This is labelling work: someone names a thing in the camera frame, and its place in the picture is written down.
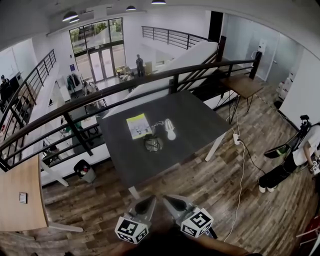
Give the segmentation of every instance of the door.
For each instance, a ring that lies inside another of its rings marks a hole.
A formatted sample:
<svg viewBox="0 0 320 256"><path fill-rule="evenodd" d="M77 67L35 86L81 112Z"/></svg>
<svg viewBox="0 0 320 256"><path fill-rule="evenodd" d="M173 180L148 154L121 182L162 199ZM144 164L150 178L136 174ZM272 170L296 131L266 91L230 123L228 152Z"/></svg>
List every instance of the door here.
<svg viewBox="0 0 320 256"><path fill-rule="evenodd" d="M95 83L104 80L104 73L102 70L102 64L99 51L90 53L91 66L93 71L93 80Z"/></svg>
<svg viewBox="0 0 320 256"><path fill-rule="evenodd" d="M110 48L102 50L101 55L102 55L105 79L114 77L115 73L114 73L114 66L113 66Z"/></svg>
<svg viewBox="0 0 320 256"><path fill-rule="evenodd" d="M270 73L266 80L268 84L278 85L287 79L290 70L297 61L300 47L302 46L294 40L280 34Z"/></svg>

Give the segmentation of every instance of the glass window pane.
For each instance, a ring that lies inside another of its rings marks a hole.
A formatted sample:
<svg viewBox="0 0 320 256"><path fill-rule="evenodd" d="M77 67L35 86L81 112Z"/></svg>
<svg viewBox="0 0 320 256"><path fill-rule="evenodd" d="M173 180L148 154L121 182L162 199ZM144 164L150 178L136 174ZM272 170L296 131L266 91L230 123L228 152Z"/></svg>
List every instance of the glass window pane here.
<svg viewBox="0 0 320 256"><path fill-rule="evenodd" d="M117 68L126 66L125 47L123 44L112 46L114 67Z"/></svg>
<svg viewBox="0 0 320 256"><path fill-rule="evenodd" d="M74 53L78 53L86 49L85 35L82 27L70 30L70 38Z"/></svg>
<svg viewBox="0 0 320 256"><path fill-rule="evenodd" d="M86 25L84 31L88 49L110 43L108 21Z"/></svg>
<svg viewBox="0 0 320 256"><path fill-rule="evenodd" d="M90 68L88 54L84 54L75 58L79 72L81 73L84 80L92 79L92 72Z"/></svg>
<svg viewBox="0 0 320 256"><path fill-rule="evenodd" d="M111 41L116 42L124 39L122 31L122 18L110 19Z"/></svg>

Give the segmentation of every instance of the white sneaker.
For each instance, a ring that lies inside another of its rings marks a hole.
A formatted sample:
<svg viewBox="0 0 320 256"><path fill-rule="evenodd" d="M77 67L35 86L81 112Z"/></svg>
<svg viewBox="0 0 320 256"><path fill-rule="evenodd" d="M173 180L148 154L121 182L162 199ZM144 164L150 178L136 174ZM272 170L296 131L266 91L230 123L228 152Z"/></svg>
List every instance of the white sneaker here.
<svg viewBox="0 0 320 256"><path fill-rule="evenodd" d="M266 188L259 185L259 191L261 193L265 193L266 192Z"/></svg>

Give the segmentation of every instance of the black railing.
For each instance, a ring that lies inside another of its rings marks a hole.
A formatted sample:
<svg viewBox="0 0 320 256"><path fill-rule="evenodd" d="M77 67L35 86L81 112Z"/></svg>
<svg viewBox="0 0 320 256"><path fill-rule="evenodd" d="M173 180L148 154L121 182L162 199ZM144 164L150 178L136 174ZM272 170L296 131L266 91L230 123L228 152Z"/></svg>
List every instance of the black railing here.
<svg viewBox="0 0 320 256"><path fill-rule="evenodd" d="M57 127L53 130L51 130L50 132L47 132L44 135L40 135L37 139L35 139L34 141L24 145L23 147L21 147L20 149L16 150L15 152L10 153L7 157L5 158L1 158L0 159L0 163L2 164L2 168L4 171L8 171L9 169L21 164L22 162L30 159L31 157L44 153L46 154L46 157L43 159L44 161L46 161L46 164L49 167L53 167L57 164L60 164L66 160L69 160L79 154L82 154L83 152L87 152L89 155L92 155L92 148L95 148L99 145L102 145L104 143L103 139L101 139L98 143L94 143L94 145L92 145L93 141L95 141L95 139L100 138L102 136L101 131L99 130L99 123L93 124L85 129L82 128L77 128L76 124L78 124L79 122L93 117L95 115L104 115L108 110L120 106L122 104L125 104L127 102L136 100L138 98L153 94L153 93L157 93L163 90L169 90L169 93L175 93L177 92L178 88L183 85L183 84L188 84L190 82L196 81L196 80L200 80L200 79L204 79L204 77L196 77L196 78L188 78L187 80L182 80L179 81L179 75L181 74L186 74L186 73L193 73L193 72L199 72L199 71L204 71L204 70L208 70L208 69L212 69L212 68L220 68L220 67L231 67L228 69L228 71L226 72L228 75L231 72L234 72L235 70L232 70L233 65L239 65L239 64L247 64L247 63L252 63L253 64L253 68L251 69L250 78L254 78L256 72L257 72L257 68L259 65L259 61L260 61L261 55L257 55L256 59L250 59L250 60L235 60L235 61L226 61L226 62L214 62L214 63L207 63L207 64L200 64L200 65L194 65L194 66L187 66L187 67L182 67L182 68L177 68L177 69L173 69L173 70L168 70L168 71L164 71L164 72L160 72L160 73L155 73L155 74L151 74L151 75L147 75L145 77L141 77L141 78L137 78L137 79L133 79L130 81L126 81L126 82L122 82L120 84L116 84L114 86L105 88L103 90L94 92L92 94L89 94L87 96L84 97L80 97L77 98L69 103L66 103L65 105L51 111L50 113L45 114L44 116L40 117L39 119L29 123L28 125L24 126L22 129L20 129L18 132L14 133L12 136L10 136L8 139L6 139L4 142L2 142L0 144L0 151L5 151L8 147L10 147L12 144L15 144L17 141L19 141L21 138L23 138L25 135L29 134L30 132L34 131L35 129L47 124L48 122L56 119L56 118L61 118L64 117L66 123L61 125L60 127ZM212 73L209 74L205 77L214 77L217 74ZM141 93L139 95L135 95L133 97L129 97L126 98L124 100L121 100L119 102L113 103L109 106L104 106L98 110L95 110L89 114L83 115L79 118L76 119L72 119L69 112L81 108L83 106L86 106L88 104L91 104L97 100L100 100L104 97L122 92L122 91L126 91L129 89L133 89L139 85L142 84L146 84L149 82L153 82L156 80L160 80L160 79L165 79L165 78L173 78L171 80L171 82L168 85L164 85L164 87L161 88L157 88L154 90L150 90L144 93ZM51 144L46 144L44 145L44 147L42 147L40 150L36 151L36 152L32 152L29 155L25 156L24 158L20 158L18 162L13 162L11 161L12 158L15 158L15 156L22 155L22 152L26 149L28 149L30 146L39 143L41 141L43 141L44 139L46 139L47 137L59 133L60 131L66 129L67 127L70 127L72 130L71 134L68 134L67 136L65 136L64 138L55 141ZM94 136L87 136L86 133L87 132L95 132ZM59 144L72 139L72 138L77 138L77 142L72 143L72 145L70 146L65 146L64 148L62 148ZM74 152L72 155L68 155L64 158L60 157L61 154L66 153L72 149L81 147L82 151L78 151L78 152ZM50 154L47 154L48 151L50 151L49 149L54 149L54 152L50 152Z"/></svg>
<svg viewBox="0 0 320 256"><path fill-rule="evenodd" d="M44 81L49 75L54 64L57 62L54 50L51 50L40 63L31 71L22 85L14 92L3 112L3 117L0 121L0 127L4 129L2 141L7 137L12 136L17 128L23 128L28 124L32 109L37 104L36 100L40 89L44 86ZM22 147L24 138L22 137L15 144L10 145L5 151L1 150L2 156L8 156L17 151L17 148Z"/></svg>
<svg viewBox="0 0 320 256"><path fill-rule="evenodd" d="M195 34L153 26L142 26L142 37L162 41L168 45L178 46L186 50L202 41L214 42Z"/></svg>

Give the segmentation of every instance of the white shirt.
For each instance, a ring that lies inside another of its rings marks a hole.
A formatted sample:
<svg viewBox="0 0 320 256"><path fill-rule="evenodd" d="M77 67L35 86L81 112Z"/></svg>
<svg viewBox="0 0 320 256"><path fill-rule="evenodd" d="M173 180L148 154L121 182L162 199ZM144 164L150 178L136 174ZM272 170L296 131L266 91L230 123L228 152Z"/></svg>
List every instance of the white shirt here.
<svg viewBox="0 0 320 256"><path fill-rule="evenodd" d="M309 142L311 146L310 156L312 156L316 151L317 146L320 144L320 125L311 127L309 132L303 138L297 150L293 152L293 160L296 166L300 166L308 161L304 152L304 145L307 142Z"/></svg>

